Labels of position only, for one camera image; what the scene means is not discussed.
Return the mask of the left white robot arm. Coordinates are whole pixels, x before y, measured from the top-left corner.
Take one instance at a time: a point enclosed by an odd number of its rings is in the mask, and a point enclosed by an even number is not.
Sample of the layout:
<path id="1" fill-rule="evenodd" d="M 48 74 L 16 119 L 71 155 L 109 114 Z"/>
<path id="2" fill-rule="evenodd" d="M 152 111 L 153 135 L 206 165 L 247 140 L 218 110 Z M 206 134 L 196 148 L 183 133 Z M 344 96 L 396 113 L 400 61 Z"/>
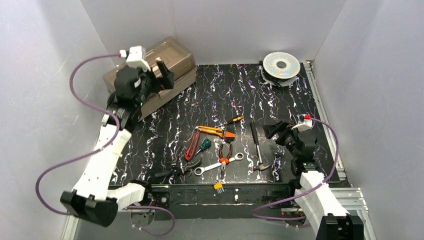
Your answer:
<path id="1" fill-rule="evenodd" d="M 72 190 L 64 191 L 60 202 L 71 215 L 108 227 L 117 213 L 144 200 L 149 184 L 133 180 L 110 189 L 110 179 L 126 144 L 130 141 L 141 108 L 147 98 L 162 90 L 171 90 L 175 75 L 162 60 L 156 65 L 160 76 L 140 64 L 129 65 L 116 73 L 115 90 L 107 100 L 97 143 L 81 177 Z"/>

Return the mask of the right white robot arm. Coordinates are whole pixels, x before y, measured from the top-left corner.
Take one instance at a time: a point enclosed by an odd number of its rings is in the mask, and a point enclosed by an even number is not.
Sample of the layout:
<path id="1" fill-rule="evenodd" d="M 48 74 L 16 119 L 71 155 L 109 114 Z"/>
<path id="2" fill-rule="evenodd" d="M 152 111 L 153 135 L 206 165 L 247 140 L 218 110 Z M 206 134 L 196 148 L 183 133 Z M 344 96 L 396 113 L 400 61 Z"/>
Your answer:
<path id="1" fill-rule="evenodd" d="M 256 211 L 260 209 L 295 201 L 302 209 L 303 217 L 309 221 L 317 240 L 363 240 L 363 220 L 350 214 L 328 185 L 336 166 L 333 165 L 329 173 L 320 170 L 314 160 L 317 139 L 301 134 L 310 130 L 313 123 L 326 126 L 336 136 L 328 123 L 309 115 L 302 115 L 297 124 L 280 121 L 262 127 L 267 139 L 277 135 L 276 144 L 286 147 L 292 155 L 291 171 L 295 179 L 289 183 L 292 196 L 257 207 L 252 215 L 257 217 Z"/>

